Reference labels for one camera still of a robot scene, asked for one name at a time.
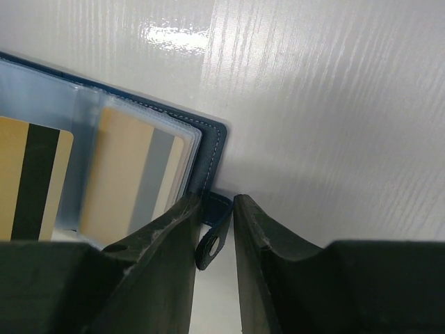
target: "card holder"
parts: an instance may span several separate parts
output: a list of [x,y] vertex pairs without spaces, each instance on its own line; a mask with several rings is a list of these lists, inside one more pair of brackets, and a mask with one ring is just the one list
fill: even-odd
[[[224,124],[0,52],[0,116],[74,136],[56,227],[76,230],[79,226],[97,121],[105,106],[120,106],[142,117],[158,113],[160,122],[172,118],[199,130],[201,139],[191,148],[195,160],[187,166],[189,181],[182,191],[196,193],[204,207],[212,206],[210,189],[227,136]],[[220,216],[205,215],[211,217],[205,219],[207,225],[220,224]],[[221,246],[224,238],[219,236]]]

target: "black magnetic stripe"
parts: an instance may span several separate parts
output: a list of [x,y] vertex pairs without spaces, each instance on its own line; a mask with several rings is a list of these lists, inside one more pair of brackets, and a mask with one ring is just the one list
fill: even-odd
[[29,125],[11,239],[38,240],[59,130]]

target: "wallet strap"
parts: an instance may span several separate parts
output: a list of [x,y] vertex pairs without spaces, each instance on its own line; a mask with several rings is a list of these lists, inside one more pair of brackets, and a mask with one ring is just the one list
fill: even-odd
[[204,223],[210,230],[203,236],[196,248],[195,262],[199,270],[205,270],[223,249],[232,219],[233,201],[211,192],[205,205]]

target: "leather tab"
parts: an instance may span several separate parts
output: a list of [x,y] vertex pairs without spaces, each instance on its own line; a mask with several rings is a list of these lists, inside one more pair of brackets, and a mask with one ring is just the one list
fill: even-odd
[[232,217],[233,202],[217,193],[210,193],[204,211],[204,223],[211,229],[197,245],[195,262],[199,270],[205,270],[223,249]]

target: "card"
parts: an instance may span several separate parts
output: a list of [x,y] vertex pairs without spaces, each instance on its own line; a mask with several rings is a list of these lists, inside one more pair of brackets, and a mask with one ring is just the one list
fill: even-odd
[[190,151],[177,132],[102,110],[79,228],[83,237],[106,246],[164,213]]
[[50,240],[73,135],[0,117],[0,240]]

